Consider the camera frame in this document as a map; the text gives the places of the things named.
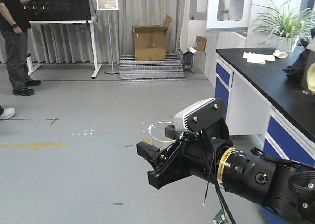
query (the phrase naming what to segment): white pot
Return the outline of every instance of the white pot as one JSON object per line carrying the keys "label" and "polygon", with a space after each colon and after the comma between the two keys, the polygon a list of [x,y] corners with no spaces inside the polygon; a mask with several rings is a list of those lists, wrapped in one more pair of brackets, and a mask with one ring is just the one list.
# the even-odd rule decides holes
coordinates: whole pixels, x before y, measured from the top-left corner
{"label": "white pot", "polygon": [[291,53],[294,51],[299,38],[285,38],[277,36],[277,46],[276,49],[280,52]]}

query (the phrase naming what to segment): desk leg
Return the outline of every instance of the desk leg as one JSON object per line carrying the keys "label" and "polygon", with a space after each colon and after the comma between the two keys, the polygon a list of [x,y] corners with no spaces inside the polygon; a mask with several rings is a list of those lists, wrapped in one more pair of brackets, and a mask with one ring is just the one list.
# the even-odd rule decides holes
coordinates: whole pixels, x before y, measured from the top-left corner
{"label": "desk leg", "polygon": [[102,64],[98,64],[98,62],[97,62],[94,23],[91,23],[91,25],[90,25],[90,32],[91,32],[92,51],[93,51],[94,66],[95,66],[95,71],[94,71],[93,75],[91,76],[91,78],[96,79],[97,74],[99,73],[100,69],[102,68]]}

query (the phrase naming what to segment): white cup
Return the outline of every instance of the white cup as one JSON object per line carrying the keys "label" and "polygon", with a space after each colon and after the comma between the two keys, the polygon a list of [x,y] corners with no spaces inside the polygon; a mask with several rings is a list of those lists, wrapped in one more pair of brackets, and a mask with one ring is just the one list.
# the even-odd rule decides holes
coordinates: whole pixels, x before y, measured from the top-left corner
{"label": "white cup", "polygon": [[287,53],[286,52],[280,52],[279,50],[275,50],[274,51],[274,56],[276,56],[277,58],[286,58],[287,57]]}

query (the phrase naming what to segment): white sneaker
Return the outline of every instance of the white sneaker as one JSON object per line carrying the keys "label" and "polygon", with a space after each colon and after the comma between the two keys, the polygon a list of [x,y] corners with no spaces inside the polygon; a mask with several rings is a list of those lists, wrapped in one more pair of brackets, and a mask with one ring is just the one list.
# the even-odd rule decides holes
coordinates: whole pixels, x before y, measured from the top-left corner
{"label": "white sneaker", "polygon": [[14,114],[15,114],[14,107],[5,108],[3,113],[0,115],[0,120],[9,119],[13,117]]}

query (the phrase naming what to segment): robotic arm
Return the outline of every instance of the robotic arm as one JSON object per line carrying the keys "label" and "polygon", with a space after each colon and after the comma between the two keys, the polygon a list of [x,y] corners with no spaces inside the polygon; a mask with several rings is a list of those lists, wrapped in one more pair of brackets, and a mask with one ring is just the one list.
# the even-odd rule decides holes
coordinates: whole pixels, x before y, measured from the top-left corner
{"label": "robotic arm", "polygon": [[233,148],[224,110],[221,99],[197,102],[165,128],[167,137],[176,139],[169,148],[138,143],[138,154],[153,167],[149,184],[160,189],[195,175],[213,183],[217,192],[221,186],[290,223],[315,224],[315,168],[258,148]]}

